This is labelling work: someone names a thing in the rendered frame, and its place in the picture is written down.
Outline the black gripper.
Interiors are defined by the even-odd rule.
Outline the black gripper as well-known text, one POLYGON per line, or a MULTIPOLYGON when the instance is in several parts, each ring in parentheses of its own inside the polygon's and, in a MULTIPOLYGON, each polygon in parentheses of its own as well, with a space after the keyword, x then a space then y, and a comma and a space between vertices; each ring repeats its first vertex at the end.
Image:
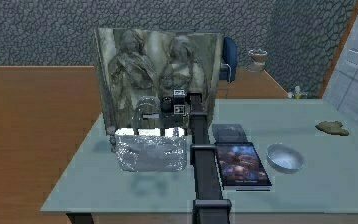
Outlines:
POLYGON ((159 136, 160 121, 163 128, 186 128, 185 97, 166 96, 161 99, 161 104, 157 97, 141 97, 134 109, 132 120, 135 135, 141 130, 144 135, 159 136))

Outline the beige figure-printed tote bag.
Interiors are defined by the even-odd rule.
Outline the beige figure-printed tote bag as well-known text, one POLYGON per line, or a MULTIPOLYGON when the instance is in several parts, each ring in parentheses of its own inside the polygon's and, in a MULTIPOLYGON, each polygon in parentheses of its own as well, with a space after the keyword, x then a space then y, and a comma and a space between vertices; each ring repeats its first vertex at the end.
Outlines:
POLYGON ((94 57, 107 129, 133 128, 141 97, 159 101, 175 89, 202 94, 211 121, 219 81, 223 35, 218 32, 96 28, 94 57))

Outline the dark grey flat book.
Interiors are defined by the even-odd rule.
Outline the dark grey flat book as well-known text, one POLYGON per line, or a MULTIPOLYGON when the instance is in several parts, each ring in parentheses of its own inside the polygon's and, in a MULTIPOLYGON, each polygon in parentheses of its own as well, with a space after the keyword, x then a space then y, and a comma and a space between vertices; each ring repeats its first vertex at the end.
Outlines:
POLYGON ((213 124, 212 133, 216 143, 243 143, 247 136, 240 124, 213 124))

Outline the blue office chair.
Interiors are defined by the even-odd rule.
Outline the blue office chair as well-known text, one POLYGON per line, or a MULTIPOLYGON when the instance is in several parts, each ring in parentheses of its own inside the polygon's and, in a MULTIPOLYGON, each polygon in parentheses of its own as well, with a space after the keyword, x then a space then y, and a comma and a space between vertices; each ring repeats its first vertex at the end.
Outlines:
POLYGON ((237 68, 237 46, 230 37, 225 37, 219 79, 231 83, 235 80, 237 68))

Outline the book with dark picture cover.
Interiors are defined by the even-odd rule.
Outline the book with dark picture cover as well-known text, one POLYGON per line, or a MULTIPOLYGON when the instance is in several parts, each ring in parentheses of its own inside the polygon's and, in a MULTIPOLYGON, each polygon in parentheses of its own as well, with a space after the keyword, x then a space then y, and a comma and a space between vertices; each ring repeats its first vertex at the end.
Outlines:
POLYGON ((216 155, 224 190, 269 191, 272 183, 252 142, 219 143, 216 155))

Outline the brown and white jar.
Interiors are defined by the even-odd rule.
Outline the brown and white jar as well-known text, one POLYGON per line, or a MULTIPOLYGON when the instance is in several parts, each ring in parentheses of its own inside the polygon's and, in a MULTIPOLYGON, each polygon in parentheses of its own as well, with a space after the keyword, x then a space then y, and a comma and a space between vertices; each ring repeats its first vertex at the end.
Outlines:
POLYGON ((250 72, 262 72, 265 69, 268 53, 261 48, 251 49, 248 51, 251 63, 247 66, 250 72))

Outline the silver metal bowl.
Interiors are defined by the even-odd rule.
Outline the silver metal bowl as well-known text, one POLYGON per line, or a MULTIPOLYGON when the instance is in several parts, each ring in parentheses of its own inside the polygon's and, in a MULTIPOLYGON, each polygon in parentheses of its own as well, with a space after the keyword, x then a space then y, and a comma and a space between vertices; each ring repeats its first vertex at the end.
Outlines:
POLYGON ((296 173, 306 164, 304 156, 299 151, 283 143, 269 145, 266 159, 273 169, 283 174, 296 173))

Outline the small yellow white figure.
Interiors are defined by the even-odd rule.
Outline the small yellow white figure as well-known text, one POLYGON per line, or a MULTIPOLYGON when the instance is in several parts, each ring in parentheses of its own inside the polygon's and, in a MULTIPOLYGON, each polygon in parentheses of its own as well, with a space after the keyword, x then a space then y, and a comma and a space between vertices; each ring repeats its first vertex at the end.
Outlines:
POLYGON ((307 96, 307 92, 302 92, 300 86, 296 86, 293 91, 287 93, 289 99, 301 99, 303 96, 307 96))

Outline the pale glass-topped table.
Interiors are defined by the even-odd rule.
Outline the pale glass-topped table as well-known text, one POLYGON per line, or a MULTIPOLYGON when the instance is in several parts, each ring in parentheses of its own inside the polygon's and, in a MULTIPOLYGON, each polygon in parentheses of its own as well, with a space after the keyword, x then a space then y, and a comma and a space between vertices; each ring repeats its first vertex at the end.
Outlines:
MULTIPOLYGON (((239 123, 264 156, 283 143, 301 152, 305 166, 295 174, 267 172, 268 192, 227 192, 233 209, 247 212, 358 213, 358 126, 321 100, 220 99, 217 123, 239 123), (315 128, 339 121, 348 136, 315 128)), ((175 173, 122 171, 111 151, 102 119, 96 120, 54 189, 45 212, 188 212, 195 197, 192 170, 175 173)))

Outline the brown lumpy food piece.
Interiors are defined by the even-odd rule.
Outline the brown lumpy food piece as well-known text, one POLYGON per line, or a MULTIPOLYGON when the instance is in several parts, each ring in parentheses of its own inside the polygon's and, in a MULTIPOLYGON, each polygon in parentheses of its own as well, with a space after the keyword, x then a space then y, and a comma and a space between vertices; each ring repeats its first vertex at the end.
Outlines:
POLYGON ((316 129, 330 135, 348 136, 349 131, 339 121, 322 121, 315 126, 316 129))

